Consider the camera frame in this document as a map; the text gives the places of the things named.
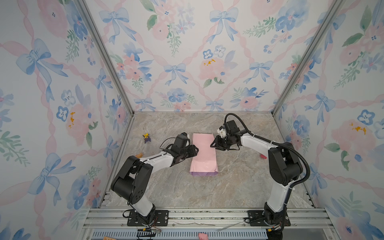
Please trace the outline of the aluminium rail frame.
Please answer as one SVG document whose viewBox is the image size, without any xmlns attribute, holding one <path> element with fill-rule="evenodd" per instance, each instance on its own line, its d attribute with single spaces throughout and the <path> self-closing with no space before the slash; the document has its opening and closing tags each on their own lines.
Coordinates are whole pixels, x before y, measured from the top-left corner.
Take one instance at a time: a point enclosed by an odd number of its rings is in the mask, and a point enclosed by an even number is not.
<svg viewBox="0 0 384 240">
<path fill-rule="evenodd" d="M 339 240 L 336 228 L 325 209 L 289 209 L 291 226 L 282 233 L 268 232 L 268 227 L 245 223 L 247 209 L 169 208 L 166 227 L 128 227 L 128 209 L 91 210 L 79 240 L 199 240 L 205 233 L 209 240 Z"/>
</svg>

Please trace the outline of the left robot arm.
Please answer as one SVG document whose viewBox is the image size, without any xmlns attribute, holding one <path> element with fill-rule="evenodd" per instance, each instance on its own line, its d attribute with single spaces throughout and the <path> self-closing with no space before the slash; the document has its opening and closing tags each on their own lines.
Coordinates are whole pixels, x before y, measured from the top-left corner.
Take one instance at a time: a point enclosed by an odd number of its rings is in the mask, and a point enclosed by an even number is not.
<svg viewBox="0 0 384 240">
<path fill-rule="evenodd" d="M 181 133 L 173 139 L 172 144 L 160 147 L 161 151 L 156 155 L 147 158 L 128 157 L 111 183 L 111 190 L 132 207 L 134 224 L 153 226 L 158 218 L 156 206 L 145 194 L 151 175 L 198 155 L 199 149 L 191 144 L 187 133 Z"/>
</svg>

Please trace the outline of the pink object on rail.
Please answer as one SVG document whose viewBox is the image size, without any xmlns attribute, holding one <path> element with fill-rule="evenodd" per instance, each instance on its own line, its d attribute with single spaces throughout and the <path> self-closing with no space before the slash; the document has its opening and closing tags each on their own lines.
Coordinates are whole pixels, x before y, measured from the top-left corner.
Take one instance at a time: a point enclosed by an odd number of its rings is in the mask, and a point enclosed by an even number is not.
<svg viewBox="0 0 384 240">
<path fill-rule="evenodd" d="M 209 237 L 205 233 L 199 233 L 198 234 L 199 240 L 209 240 Z"/>
</svg>

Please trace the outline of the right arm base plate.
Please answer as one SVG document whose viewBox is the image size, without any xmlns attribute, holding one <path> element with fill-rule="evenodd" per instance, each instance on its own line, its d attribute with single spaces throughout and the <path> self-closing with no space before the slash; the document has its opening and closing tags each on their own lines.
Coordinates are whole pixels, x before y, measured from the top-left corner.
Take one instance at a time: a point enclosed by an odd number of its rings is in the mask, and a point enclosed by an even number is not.
<svg viewBox="0 0 384 240">
<path fill-rule="evenodd" d="M 291 226 L 287 213 L 285 213 L 285 217 L 283 217 L 283 211 L 274 213 L 264 210 L 249 210 L 247 214 L 248 216 L 244 221 L 250 224 L 251 227 L 277 227 L 282 222 L 285 223 L 285 227 Z"/>
</svg>

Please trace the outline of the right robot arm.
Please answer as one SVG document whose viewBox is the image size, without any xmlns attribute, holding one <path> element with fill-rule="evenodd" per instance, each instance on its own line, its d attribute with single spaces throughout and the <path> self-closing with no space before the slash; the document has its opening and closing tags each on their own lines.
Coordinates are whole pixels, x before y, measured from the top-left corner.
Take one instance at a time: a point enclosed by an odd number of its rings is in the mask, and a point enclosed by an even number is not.
<svg viewBox="0 0 384 240">
<path fill-rule="evenodd" d="M 267 157 L 269 173 L 274 180 L 271 194 L 264 206 L 262 220 L 268 226 L 285 224 L 288 202 L 294 187 L 307 180 L 299 179 L 303 165 L 309 169 L 305 159 L 289 142 L 277 143 L 248 129 L 240 130 L 234 120 L 225 122 L 218 129 L 218 135 L 211 147 L 220 151 L 231 151 L 232 146 L 247 147 Z"/>
</svg>

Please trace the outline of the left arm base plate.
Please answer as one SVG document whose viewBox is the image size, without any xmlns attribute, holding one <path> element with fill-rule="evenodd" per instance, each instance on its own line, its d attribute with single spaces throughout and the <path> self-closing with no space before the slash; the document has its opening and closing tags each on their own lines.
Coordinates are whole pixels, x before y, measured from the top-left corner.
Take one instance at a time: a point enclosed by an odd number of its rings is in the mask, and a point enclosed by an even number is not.
<svg viewBox="0 0 384 240">
<path fill-rule="evenodd" d="M 123 216 L 127 218 L 128 227 L 166 227 L 169 222 L 168 210 L 154 210 L 146 217 L 139 214 L 136 210 L 130 210 L 129 215 Z"/>
</svg>

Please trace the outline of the purple wrapping paper sheet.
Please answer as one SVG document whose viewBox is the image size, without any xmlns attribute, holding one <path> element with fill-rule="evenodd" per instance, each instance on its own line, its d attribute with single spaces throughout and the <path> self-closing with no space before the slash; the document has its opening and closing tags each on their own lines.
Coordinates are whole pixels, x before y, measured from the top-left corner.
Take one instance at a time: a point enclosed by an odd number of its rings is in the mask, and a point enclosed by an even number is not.
<svg viewBox="0 0 384 240">
<path fill-rule="evenodd" d="M 190 174 L 192 176 L 210 177 L 219 173 L 216 149 L 211 148 L 215 138 L 213 134 L 193 134 L 193 144 L 199 149 L 192 158 Z"/>
</svg>

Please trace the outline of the yellow purple toy figure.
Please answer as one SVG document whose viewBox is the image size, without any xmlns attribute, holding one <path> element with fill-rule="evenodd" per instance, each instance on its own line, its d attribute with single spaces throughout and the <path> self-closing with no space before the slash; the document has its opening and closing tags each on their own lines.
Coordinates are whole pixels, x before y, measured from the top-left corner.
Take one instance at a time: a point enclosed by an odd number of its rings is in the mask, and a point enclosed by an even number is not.
<svg viewBox="0 0 384 240">
<path fill-rule="evenodd" d="M 152 141 L 150 138 L 150 134 L 148 134 L 148 133 L 144 134 L 143 137 L 144 137 L 144 143 L 145 144 Z"/>
</svg>

